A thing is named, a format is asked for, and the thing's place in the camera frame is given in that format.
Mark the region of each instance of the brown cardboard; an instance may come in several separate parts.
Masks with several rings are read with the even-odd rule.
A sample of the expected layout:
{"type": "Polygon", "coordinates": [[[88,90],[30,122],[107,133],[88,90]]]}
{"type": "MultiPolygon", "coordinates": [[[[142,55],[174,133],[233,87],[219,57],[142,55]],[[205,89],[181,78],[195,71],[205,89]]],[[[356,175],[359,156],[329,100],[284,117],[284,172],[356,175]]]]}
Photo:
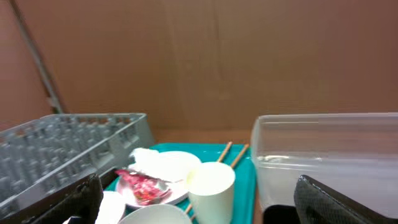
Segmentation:
{"type": "Polygon", "coordinates": [[[397,111],[398,2],[17,0],[67,110],[248,129],[397,111]]]}
{"type": "Polygon", "coordinates": [[[7,1],[0,1],[0,131],[51,113],[39,73],[7,1]]]}

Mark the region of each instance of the wooden chopstick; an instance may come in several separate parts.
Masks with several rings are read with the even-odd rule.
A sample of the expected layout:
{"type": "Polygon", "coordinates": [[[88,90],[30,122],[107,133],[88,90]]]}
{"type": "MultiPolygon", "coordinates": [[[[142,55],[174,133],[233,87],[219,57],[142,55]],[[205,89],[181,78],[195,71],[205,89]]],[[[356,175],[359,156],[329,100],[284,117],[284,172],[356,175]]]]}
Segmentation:
{"type": "MultiPolygon", "coordinates": [[[[225,147],[223,153],[221,153],[221,155],[220,155],[219,158],[217,159],[217,162],[221,162],[221,161],[224,159],[225,155],[227,154],[227,152],[229,151],[229,149],[231,148],[231,146],[232,146],[232,142],[229,142],[229,143],[226,145],[226,147],[225,147]]],[[[189,212],[191,209],[192,209],[192,204],[190,203],[190,204],[188,205],[187,209],[185,209],[185,214],[188,214],[188,212],[189,212]]]]}
{"type": "MultiPolygon", "coordinates": [[[[249,144],[245,144],[243,146],[243,149],[239,152],[239,154],[236,156],[235,160],[232,162],[231,164],[231,168],[234,169],[236,164],[238,164],[238,162],[241,160],[243,154],[249,149],[249,144]]],[[[191,210],[192,208],[192,204],[190,204],[188,206],[188,208],[186,209],[185,213],[188,214],[188,212],[191,210]]],[[[191,217],[191,221],[193,221],[196,218],[196,215],[193,214],[191,217]]]]}
{"type": "Polygon", "coordinates": [[[238,154],[238,156],[236,156],[235,160],[231,164],[232,169],[235,168],[236,164],[238,164],[239,160],[241,160],[243,154],[247,151],[247,149],[249,149],[249,144],[245,144],[241,152],[238,154]]]}

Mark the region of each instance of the white napkin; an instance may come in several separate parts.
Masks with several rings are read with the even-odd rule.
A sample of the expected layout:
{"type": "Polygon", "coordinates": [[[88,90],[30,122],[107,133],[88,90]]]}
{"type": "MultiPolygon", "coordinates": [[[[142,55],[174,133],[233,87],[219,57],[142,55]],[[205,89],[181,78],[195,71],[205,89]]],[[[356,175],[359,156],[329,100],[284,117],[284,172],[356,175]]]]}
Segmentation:
{"type": "Polygon", "coordinates": [[[130,169],[170,182],[178,182],[185,178],[186,161],[179,157],[170,157],[156,150],[137,148],[130,153],[136,163],[129,165],[130,169]]]}

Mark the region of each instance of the food wrapper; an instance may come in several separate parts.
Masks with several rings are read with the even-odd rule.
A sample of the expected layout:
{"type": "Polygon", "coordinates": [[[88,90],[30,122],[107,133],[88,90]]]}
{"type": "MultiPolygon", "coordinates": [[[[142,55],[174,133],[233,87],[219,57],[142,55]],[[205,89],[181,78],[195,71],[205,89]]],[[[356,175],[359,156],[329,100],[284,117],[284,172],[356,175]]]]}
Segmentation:
{"type": "Polygon", "coordinates": [[[160,203],[171,194],[170,188],[162,180],[130,174],[127,170],[117,170],[116,174],[130,185],[139,205],[160,203]]]}

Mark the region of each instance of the dish rack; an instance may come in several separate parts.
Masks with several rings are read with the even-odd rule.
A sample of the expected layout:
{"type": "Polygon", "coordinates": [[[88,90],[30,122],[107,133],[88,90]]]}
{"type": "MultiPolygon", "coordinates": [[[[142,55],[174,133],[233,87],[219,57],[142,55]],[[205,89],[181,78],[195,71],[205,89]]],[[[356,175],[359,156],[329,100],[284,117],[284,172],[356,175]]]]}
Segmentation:
{"type": "Polygon", "coordinates": [[[154,138],[143,113],[53,114],[0,132],[0,219],[96,172],[128,165],[154,138]]]}

